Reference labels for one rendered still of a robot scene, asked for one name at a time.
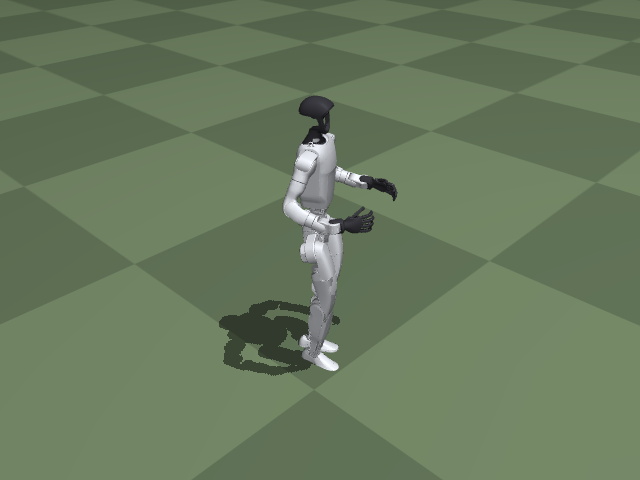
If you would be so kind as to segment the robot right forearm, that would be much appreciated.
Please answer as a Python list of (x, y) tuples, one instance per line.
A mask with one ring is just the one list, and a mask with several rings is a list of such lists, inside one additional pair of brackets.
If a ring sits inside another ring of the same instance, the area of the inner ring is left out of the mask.
[(310, 210), (303, 210), (296, 203), (290, 202), (285, 206), (285, 214), (300, 226), (316, 230), (319, 234), (338, 234), (341, 232), (341, 224), (330, 224), (329, 219), (320, 218), (311, 213)]

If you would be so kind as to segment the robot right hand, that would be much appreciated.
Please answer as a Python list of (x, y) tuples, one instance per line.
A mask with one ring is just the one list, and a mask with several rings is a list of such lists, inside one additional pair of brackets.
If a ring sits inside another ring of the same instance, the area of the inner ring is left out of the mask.
[[(365, 207), (361, 207), (353, 216), (347, 217), (344, 221), (343, 221), (342, 218), (340, 218), (340, 219), (332, 219), (332, 220), (329, 221), (329, 223), (330, 224), (337, 224), (337, 223), (341, 224), (341, 232), (338, 233), (338, 234), (344, 233), (345, 230), (350, 232), (350, 233), (370, 232), (372, 230), (371, 226), (374, 224), (374, 222), (373, 222), (374, 216), (372, 215), (373, 211), (371, 210), (370, 213), (368, 213), (366, 215), (363, 215), (363, 216), (357, 216), (364, 209), (365, 209)], [(371, 217), (371, 218), (369, 218), (369, 217)], [(366, 218), (369, 218), (369, 219), (366, 219)], [(363, 220), (363, 219), (366, 219), (366, 220)], [(369, 223), (369, 224), (365, 224), (365, 223)], [(361, 229), (361, 228), (367, 228), (367, 229)]]

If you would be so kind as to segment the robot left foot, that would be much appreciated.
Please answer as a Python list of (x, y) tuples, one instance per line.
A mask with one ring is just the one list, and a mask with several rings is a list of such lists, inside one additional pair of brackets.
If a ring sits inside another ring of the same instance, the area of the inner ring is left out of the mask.
[[(310, 340), (308, 339), (308, 336), (309, 336), (308, 334), (304, 334), (301, 336), (301, 338), (299, 339), (299, 346), (304, 348), (310, 347)], [(338, 351), (338, 349), (339, 349), (339, 346), (337, 344), (324, 340), (323, 346), (321, 347), (320, 351), (333, 353)]]

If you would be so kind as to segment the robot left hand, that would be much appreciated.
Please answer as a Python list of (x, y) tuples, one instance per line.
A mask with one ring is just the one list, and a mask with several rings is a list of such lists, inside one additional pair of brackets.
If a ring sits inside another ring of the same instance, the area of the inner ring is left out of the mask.
[(381, 192), (386, 192), (390, 194), (393, 197), (393, 201), (395, 201), (397, 197), (397, 190), (393, 183), (388, 182), (386, 179), (382, 179), (382, 178), (374, 179), (373, 177), (365, 176), (365, 175), (360, 176), (359, 180), (361, 182), (367, 183), (367, 186), (368, 186), (367, 189), (371, 190), (372, 188), (375, 188)]

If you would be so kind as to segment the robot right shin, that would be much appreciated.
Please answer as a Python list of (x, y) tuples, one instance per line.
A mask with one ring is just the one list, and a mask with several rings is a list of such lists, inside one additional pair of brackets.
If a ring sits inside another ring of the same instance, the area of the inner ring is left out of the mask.
[(321, 347), (330, 329), (333, 312), (334, 311), (325, 318), (326, 315), (322, 311), (320, 304), (313, 303), (310, 306), (308, 332), (310, 333), (310, 355), (313, 356), (316, 351), (314, 358), (317, 357), (318, 353), (320, 354)]

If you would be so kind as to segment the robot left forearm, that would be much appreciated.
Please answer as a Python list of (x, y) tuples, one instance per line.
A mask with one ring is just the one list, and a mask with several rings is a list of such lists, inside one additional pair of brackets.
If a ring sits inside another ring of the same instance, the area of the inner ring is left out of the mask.
[[(341, 182), (344, 183), (346, 185), (349, 185), (351, 187), (358, 187), (361, 189), (367, 189), (367, 183), (365, 182), (361, 182), (359, 180), (360, 176), (362, 175), (358, 175), (352, 172), (348, 172), (343, 170), (343, 168), (338, 167), (336, 165), (336, 173), (335, 173), (335, 181), (336, 182)], [(367, 176), (367, 175), (365, 175)]]

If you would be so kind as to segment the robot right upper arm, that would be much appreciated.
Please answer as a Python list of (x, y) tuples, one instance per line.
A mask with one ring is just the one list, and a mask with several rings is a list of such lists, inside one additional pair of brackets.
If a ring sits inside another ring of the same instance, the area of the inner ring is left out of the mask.
[(285, 214), (285, 211), (284, 211), (285, 206), (290, 202), (294, 202), (299, 207), (301, 207), (297, 199), (300, 195), (303, 194), (309, 178), (314, 174), (316, 170), (317, 158), (318, 156), (311, 151), (305, 151), (304, 153), (302, 153), (297, 157), (294, 164), (293, 175), (283, 201), (282, 209), (284, 214)]

